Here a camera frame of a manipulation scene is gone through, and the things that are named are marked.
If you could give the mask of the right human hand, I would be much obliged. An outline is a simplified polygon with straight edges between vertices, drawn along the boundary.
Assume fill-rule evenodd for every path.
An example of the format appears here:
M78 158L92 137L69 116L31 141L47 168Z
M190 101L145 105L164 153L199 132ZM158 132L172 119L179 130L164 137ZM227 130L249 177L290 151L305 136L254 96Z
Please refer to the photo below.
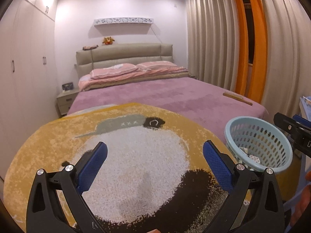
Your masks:
M299 218L302 216L303 212L306 210L308 204L310 203L310 185L307 185L302 193L301 193L301 199L297 203L295 207L295 212L293 213L291 220L290 220L290 226L292 227Z

